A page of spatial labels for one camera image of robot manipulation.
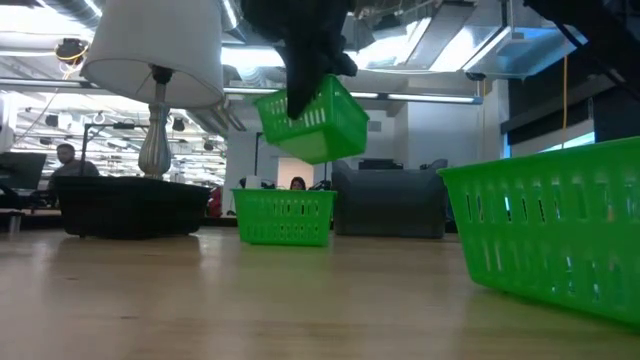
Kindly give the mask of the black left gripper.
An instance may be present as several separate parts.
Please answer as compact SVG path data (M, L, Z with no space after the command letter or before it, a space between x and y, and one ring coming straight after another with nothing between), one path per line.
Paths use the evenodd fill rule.
M321 55L294 46L310 45L336 56L325 72L355 77L358 66L344 51L342 29L357 0L240 0L244 19L253 30L271 41L283 41L286 68L287 115L297 120L314 99L324 77Z

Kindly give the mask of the green plastic basket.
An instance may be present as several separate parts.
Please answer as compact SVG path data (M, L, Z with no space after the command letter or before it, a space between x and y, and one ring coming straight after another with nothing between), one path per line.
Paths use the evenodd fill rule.
M640 328L640 137L439 174L475 283Z
M326 247L334 191L234 189L240 239L251 245Z
M288 95L279 90L254 101L267 141L308 164L360 155L367 147L369 115L334 75L324 77L301 115L287 115Z

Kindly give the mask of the small black perforated basket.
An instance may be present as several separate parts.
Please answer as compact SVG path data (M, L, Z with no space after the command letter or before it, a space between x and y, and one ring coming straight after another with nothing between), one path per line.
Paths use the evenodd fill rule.
M210 191L141 177L59 177L64 230L80 237L144 239L198 231Z

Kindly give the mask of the black office device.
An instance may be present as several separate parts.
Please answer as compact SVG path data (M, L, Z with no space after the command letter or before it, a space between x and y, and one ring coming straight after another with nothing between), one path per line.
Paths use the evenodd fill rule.
M358 163L359 170L403 170L404 165L393 159L362 159Z

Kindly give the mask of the long ceiling light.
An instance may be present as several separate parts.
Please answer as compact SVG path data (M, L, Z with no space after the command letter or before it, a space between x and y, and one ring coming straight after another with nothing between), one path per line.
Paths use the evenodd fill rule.
M377 101L447 103L465 105L480 105L483 103L482 97L447 96L438 94L351 92L351 95L356 99Z

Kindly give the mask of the grey plastic basket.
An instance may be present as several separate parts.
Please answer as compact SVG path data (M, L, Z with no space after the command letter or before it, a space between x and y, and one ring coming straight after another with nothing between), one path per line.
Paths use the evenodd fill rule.
M410 185L351 183L336 189L334 230L345 236L440 239L447 193L442 181Z

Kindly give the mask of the red object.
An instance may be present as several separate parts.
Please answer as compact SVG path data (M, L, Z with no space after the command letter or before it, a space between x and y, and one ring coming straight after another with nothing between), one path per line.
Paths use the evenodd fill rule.
M222 216L222 194L223 188L218 186L211 190L207 203L207 216L220 218Z

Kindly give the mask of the white shade silver table lamp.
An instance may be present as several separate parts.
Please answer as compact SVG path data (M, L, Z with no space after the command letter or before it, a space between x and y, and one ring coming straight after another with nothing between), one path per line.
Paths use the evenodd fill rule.
M138 166L170 169L169 110L211 108L224 97L218 0L107 0L81 75L149 106Z

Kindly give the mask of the black ceiling device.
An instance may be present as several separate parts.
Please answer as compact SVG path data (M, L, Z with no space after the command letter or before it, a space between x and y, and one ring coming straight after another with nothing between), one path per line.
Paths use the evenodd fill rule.
M67 65L80 65L89 50L89 43L79 38L63 38L55 49L56 58Z

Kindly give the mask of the dark computer monitor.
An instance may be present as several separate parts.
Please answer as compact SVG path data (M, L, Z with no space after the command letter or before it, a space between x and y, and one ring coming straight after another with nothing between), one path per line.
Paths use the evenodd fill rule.
M46 158L46 154L38 153L0 153L0 184L11 189L36 190Z

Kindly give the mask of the silver ceiling duct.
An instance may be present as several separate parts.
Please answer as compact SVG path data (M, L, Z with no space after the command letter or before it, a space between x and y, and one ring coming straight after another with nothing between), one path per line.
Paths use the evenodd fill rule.
M524 0L363 0L342 35L361 70L533 76L576 49Z

